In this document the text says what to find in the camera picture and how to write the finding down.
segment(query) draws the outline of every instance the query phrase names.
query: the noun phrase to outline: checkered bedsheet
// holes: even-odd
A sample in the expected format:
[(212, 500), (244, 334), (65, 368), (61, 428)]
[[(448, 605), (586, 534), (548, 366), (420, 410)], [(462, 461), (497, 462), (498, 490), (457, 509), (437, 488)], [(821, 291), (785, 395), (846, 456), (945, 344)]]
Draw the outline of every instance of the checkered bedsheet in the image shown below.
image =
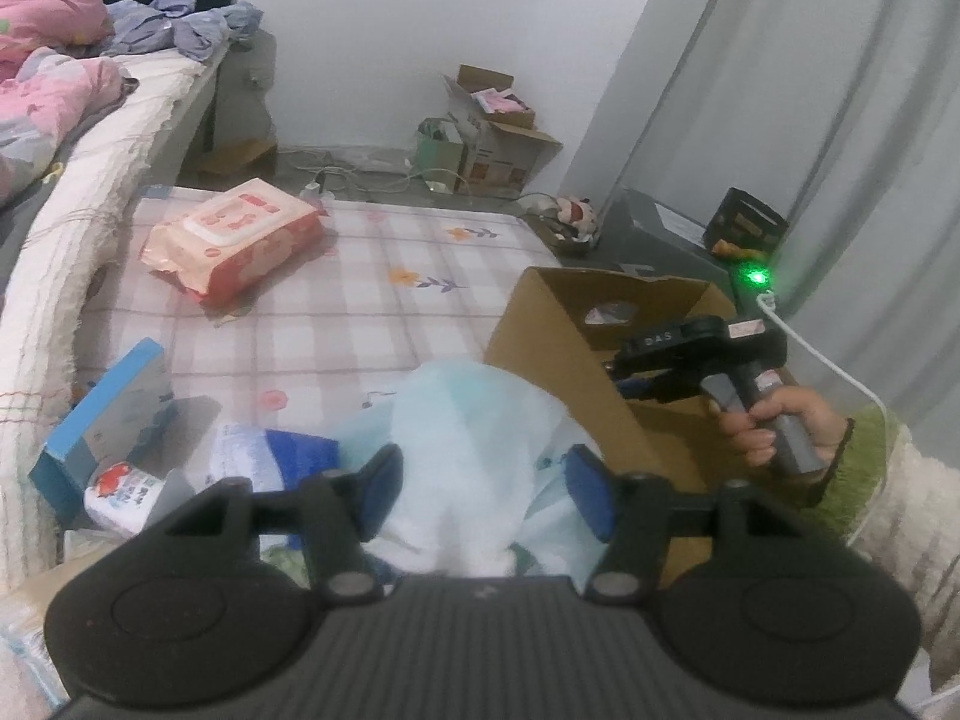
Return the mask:
[(308, 258), (210, 316), (137, 259), (152, 225), (210, 196), (152, 188), (138, 201), (76, 339), (80, 384), (141, 338), (166, 349), (179, 415), (157, 471), (202, 473), (217, 424), (322, 435), (422, 362), (479, 359), (524, 269), (557, 264), (510, 215), (335, 201)]

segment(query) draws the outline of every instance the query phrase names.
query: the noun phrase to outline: white wall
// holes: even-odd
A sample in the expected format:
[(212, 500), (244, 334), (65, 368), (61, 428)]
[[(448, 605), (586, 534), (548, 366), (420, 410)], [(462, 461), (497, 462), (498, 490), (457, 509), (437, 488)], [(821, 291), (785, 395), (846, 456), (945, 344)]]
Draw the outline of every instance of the white wall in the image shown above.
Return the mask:
[[(250, 0), (275, 36), (266, 95), (277, 140), (410, 146), (445, 112), (440, 73), (461, 62), (508, 71), (565, 148), (534, 188), (560, 185), (647, 0)], [(256, 56), (243, 60), (256, 66)], [(239, 84), (227, 91), (237, 111)], [(236, 135), (243, 122), (233, 120)]]

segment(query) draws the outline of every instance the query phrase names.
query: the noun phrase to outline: sleeve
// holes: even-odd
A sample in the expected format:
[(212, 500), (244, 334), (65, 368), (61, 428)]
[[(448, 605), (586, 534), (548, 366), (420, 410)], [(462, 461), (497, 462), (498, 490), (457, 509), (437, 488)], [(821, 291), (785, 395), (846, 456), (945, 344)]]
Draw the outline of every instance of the sleeve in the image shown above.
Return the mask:
[[(853, 546), (910, 593), (923, 623), (934, 691), (960, 671), (960, 470), (925, 458), (896, 426), (890, 472)], [(862, 521), (883, 477), (880, 410), (856, 427), (823, 498), (808, 515), (846, 538)]]

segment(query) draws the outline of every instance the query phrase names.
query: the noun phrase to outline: plastic bag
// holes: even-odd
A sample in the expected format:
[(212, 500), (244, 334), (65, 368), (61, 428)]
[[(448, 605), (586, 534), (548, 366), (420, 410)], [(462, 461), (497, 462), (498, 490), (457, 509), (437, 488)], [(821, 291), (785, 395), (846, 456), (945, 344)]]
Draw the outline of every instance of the plastic bag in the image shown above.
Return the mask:
[(87, 533), (86, 546), (82, 547), (86, 551), (81, 557), (30, 577), (18, 589), (0, 598), (0, 637), (7, 642), (16, 659), (30, 669), (54, 709), (69, 701), (69, 696), (47, 652), (43, 620), (50, 602), (61, 588), (117, 546), (109, 536), (98, 546), (93, 546), (90, 538)]
[[(337, 469), (338, 454), (337, 442), (320, 436), (221, 425), (210, 450), (206, 483), (212, 485), (229, 476), (244, 476), (253, 483), (255, 493), (294, 490), (311, 474)], [(299, 549), (299, 536), (261, 536), (261, 553), (288, 542), (293, 549)]]
[(401, 572), (453, 576), (563, 574), (583, 586), (603, 545), (566, 492), (563, 456), (585, 443), (563, 403), (498, 368), (431, 362), (392, 400), (329, 433), (344, 469), (387, 442), (403, 451), (404, 484), (368, 552)]

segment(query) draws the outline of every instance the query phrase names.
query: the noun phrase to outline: green sleeve cuff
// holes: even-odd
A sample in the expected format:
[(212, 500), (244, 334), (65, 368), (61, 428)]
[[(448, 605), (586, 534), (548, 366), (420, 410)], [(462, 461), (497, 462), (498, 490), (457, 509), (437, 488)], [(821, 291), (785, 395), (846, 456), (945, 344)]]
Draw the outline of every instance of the green sleeve cuff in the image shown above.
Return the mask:
[[(853, 435), (838, 461), (836, 472), (820, 502), (803, 514), (837, 534), (846, 536), (883, 478), (886, 467), (883, 415), (877, 406), (853, 418)], [(890, 445), (899, 434), (899, 421), (890, 415)]]

